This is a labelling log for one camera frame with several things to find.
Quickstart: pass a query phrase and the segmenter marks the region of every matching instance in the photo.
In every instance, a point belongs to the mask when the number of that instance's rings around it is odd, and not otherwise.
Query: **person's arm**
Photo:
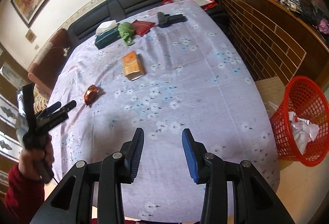
[[[5,206],[18,224],[29,224],[44,202],[44,184],[33,164],[33,161],[42,159],[49,165],[54,162],[50,136],[44,151],[23,149],[19,164],[9,171]]]

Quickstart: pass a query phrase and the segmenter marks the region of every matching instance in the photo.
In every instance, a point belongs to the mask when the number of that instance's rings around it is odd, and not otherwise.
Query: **silver bolt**
[[[119,159],[119,158],[122,157],[122,153],[120,153],[120,152],[116,152],[116,153],[114,153],[114,154],[112,155],[112,157],[113,157],[114,159]]]
[[[75,164],[75,166],[76,166],[77,168],[84,167],[84,166],[85,166],[85,162],[84,162],[84,161],[78,161],[78,162]]]
[[[242,165],[244,167],[250,167],[251,166],[251,163],[249,161],[247,161],[247,160],[244,160],[244,161],[242,161]]]
[[[214,156],[213,156],[212,153],[206,153],[206,154],[205,154],[205,158],[206,158],[206,159],[213,159]]]

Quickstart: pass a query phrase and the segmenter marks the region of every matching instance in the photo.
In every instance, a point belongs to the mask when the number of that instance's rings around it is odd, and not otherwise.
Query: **maroon sweater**
[[[15,165],[8,175],[9,189],[5,195],[5,206],[17,224],[29,224],[44,202],[44,184],[26,179]],[[134,224],[126,220],[125,224]]]

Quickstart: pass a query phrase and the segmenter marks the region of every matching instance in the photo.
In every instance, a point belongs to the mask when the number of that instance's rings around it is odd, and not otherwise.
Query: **red plastic basket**
[[[288,112],[317,124],[320,131],[315,141],[309,142],[302,155],[292,135]],[[270,119],[280,159],[300,161],[305,166],[316,166],[329,150],[328,101],[311,79],[294,77],[287,85],[283,102]]]

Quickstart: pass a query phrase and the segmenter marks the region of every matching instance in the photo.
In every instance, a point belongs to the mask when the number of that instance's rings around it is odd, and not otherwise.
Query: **floral tablecloth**
[[[145,133],[138,175],[122,185],[126,216],[162,222],[199,221],[204,185],[190,178],[181,142],[184,128],[223,160],[250,160],[276,190],[279,164],[269,119],[240,56],[213,20],[193,1],[161,6],[125,21],[157,21],[157,12],[183,13],[188,21],[157,26],[128,47],[122,40],[98,50],[94,37],[79,45],[58,77],[49,104],[76,100],[69,119],[51,131],[55,177],[78,160],[103,160]],[[140,54],[146,75],[129,81],[121,58]],[[95,84],[101,96],[86,107]],[[229,209],[233,213],[229,184]],[[94,205],[97,205],[97,188]]]

